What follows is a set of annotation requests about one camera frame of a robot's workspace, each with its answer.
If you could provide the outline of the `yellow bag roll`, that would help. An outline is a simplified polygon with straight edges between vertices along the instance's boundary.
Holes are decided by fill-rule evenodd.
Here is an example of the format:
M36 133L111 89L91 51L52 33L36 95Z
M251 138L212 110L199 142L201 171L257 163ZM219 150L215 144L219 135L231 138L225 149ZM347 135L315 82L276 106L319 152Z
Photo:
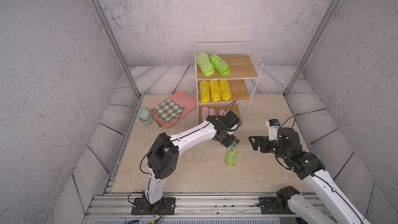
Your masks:
M210 97L213 102L218 102L221 100L221 87L217 80L209 81Z
M209 81L202 80L200 82L200 94L202 103L208 103L211 100Z
M228 101L232 97L230 85L228 83L228 80L222 79L219 82L220 85L220 90L221 90L221 97L224 101Z

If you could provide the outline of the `light green bag roll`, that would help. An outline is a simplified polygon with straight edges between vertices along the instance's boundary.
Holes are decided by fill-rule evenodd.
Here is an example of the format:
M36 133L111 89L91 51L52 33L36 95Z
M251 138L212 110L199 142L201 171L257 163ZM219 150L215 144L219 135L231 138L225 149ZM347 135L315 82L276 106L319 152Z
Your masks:
M215 72L215 67L209 59L209 55L204 52L199 52L196 57L197 65L199 66L202 74L206 77L211 76Z

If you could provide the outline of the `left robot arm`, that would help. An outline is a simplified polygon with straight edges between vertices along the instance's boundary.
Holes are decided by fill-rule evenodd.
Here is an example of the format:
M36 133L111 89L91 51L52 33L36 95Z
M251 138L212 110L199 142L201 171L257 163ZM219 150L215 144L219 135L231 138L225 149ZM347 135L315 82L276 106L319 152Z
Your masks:
M149 171L148 186L143 192L143 198L150 205L157 204L163 198L165 180L177 167L178 158L188 149L205 141L214 140L234 151L240 140L233 132L241 122L233 111L224 116L211 115L201 124L175 135L161 133L146 154Z

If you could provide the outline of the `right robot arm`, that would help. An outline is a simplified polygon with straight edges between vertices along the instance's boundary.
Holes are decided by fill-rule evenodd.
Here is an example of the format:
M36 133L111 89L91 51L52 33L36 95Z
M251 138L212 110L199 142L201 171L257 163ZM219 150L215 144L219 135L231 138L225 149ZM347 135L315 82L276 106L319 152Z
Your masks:
M279 128L274 136L251 136L249 141L254 150L283 159L283 167L303 180L333 217L329 218L309 204L292 186L278 190L275 200L278 212L292 212L308 224L369 223L340 190L323 163L313 153L302 149L299 134L293 128Z

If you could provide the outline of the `pink tray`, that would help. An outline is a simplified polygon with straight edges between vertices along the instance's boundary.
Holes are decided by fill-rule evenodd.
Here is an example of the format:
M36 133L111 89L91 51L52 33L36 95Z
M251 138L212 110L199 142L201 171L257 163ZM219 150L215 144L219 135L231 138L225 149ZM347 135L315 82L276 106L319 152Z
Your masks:
M196 106L197 103L193 97L183 91L178 91L153 107L150 112L154 119L168 128L194 110Z

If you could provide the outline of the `green checkered cloth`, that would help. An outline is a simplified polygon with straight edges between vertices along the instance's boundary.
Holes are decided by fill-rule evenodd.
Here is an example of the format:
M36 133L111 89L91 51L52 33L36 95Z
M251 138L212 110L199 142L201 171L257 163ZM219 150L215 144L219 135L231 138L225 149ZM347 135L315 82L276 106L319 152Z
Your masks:
M178 119L185 107L171 99L167 99L155 106L152 111L164 122L172 122Z

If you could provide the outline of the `small brass object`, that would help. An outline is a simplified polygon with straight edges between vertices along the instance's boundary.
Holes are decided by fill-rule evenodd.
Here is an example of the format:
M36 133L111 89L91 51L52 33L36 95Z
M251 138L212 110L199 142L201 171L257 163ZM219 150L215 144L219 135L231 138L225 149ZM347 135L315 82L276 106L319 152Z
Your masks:
M158 127L163 127L163 125L160 123L160 122L158 122L156 119L154 119L154 121L157 123L157 125L158 125Z

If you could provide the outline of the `mint green bottle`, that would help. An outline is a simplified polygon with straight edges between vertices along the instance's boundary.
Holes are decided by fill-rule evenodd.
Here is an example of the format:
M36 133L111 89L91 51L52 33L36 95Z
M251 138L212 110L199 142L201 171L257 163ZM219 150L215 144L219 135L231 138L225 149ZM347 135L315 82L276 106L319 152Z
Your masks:
M141 123L145 126L151 125L153 123L153 117L150 111L146 108L140 109L138 111L138 117Z

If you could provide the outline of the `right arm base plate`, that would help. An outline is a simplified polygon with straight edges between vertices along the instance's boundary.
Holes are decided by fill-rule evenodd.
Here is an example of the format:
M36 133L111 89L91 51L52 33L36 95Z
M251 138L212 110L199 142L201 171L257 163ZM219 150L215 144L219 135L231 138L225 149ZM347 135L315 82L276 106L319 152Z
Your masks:
M294 212L289 209L288 201L279 197L260 197L259 206L261 214L294 214Z

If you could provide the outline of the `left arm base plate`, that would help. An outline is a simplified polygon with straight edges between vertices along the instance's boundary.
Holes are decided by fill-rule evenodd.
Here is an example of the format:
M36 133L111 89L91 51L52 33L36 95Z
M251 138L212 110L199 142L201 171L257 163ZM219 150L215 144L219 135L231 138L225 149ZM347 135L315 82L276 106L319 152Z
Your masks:
M135 198L132 215L174 215L176 198L163 197L160 201L150 204L145 197Z

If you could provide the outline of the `aluminium mounting rail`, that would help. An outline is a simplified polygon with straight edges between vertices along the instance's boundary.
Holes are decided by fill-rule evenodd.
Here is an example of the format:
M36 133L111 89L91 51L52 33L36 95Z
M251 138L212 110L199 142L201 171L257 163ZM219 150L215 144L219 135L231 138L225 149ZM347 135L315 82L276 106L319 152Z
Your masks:
M149 224L160 218L162 224L296 224L299 216L269 211L262 214L265 204L261 197L271 198L274 193L236 194L165 194L176 199L175 212L164 210L152 215L132 215L137 194L107 194L94 197L83 219L84 224L128 224L138 220Z

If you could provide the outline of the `right aluminium frame post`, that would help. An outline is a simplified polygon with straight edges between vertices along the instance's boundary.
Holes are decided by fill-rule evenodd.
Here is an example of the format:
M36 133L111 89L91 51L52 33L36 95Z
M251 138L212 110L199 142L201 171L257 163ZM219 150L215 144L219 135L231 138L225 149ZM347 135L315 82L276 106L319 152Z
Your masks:
M338 10L341 1L342 0L332 0L330 2L329 6L327 7L327 9L320 21L319 26L317 27L306 51L304 52L302 58L300 59L298 65L296 67L296 70L291 78L291 81L289 82L289 84L284 92L285 99L287 99L288 95L292 92L297 80L299 79L299 76L303 72L305 66L307 65L313 52L315 51L318 43L320 42L323 33L327 29L330 20L334 16L335 12Z

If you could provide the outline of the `aluminium frame post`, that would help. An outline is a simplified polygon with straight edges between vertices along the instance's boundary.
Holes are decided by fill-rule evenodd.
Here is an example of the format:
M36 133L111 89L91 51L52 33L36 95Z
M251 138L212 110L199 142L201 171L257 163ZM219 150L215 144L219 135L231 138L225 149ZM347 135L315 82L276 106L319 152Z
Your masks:
M327 29L330 20L334 16L335 12L338 10L341 1L342 0L332 0L330 2L329 6L327 7L327 9L320 21L319 26L317 27L306 51L304 52L302 58L300 59L298 65L296 67L296 70L291 78L291 81L289 82L289 84L284 92L285 99L287 99L288 95L292 92L297 80L299 79L299 76L303 72L305 66L307 65L313 52L315 51L318 43L320 42L323 33Z
M115 36L113 34L112 28L109 25L109 22L108 22L108 20L107 20L107 18L105 16L105 13L104 13L104 11L103 11L103 9L101 7L101 4L100 4L99 0L89 0L89 2L90 2L91 6L92 6L92 8L94 10L94 13L95 13L97 19L99 20L99 23L100 23L100 25L101 25L101 27L102 27L105 35L106 35L106 38L107 38L108 42L111 45L111 48L112 48L112 50L113 50L113 52L114 52L114 54L115 54L115 56L116 56L116 58L117 58L117 60L118 60L118 62L120 64L121 68L122 68L122 71L123 71L128 83L132 87L134 94L138 98L140 98L141 94L140 94L140 92L139 92L139 90L138 90L138 88L136 86L136 83L135 83L135 81L134 81L134 79L133 79L133 77L131 75L131 72L130 72L128 66L127 66L126 60L125 60L125 58L124 58L124 56L122 54L122 51L121 51L121 49L120 49L120 47L119 47L119 45L117 43L117 40L116 40L116 38L115 38Z

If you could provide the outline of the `left aluminium frame post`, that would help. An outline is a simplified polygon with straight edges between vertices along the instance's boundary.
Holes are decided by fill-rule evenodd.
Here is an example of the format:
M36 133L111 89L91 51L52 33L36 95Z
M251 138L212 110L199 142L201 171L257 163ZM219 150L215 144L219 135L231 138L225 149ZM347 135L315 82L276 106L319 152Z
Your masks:
M120 49L120 47L119 47L119 45L117 43L117 40L116 40L116 38L115 38L115 36L113 34L112 28L109 25L109 22L108 22L108 20L107 20L107 18L105 16L105 13L104 13L104 11L103 11L103 9L101 7L101 4L100 4L99 0L89 0L89 2L90 2L91 6L92 6L92 8L94 10L94 13L95 13L97 19L99 20L99 23L100 23L100 25L101 25L101 27L102 27L105 35L106 35L106 38L107 38L108 42L111 45L111 48L112 48L112 50L113 50L113 52L114 52L114 54L115 54L115 56L116 56L116 58L117 58L117 60L118 60L118 62L120 64L121 68L122 68L122 71L123 71L128 83L132 87L134 94L138 98L140 98L141 94L140 94L140 92L139 92L139 90L138 90L138 88L136 86L136 83L135 83L135 81L134 81L134 79L133 79L133 77L131 75L131 72L130 72L128 66L127 66L126 60L125 60L125 58L124 58L124 56L122 54L122 51L121 51L121 49Z

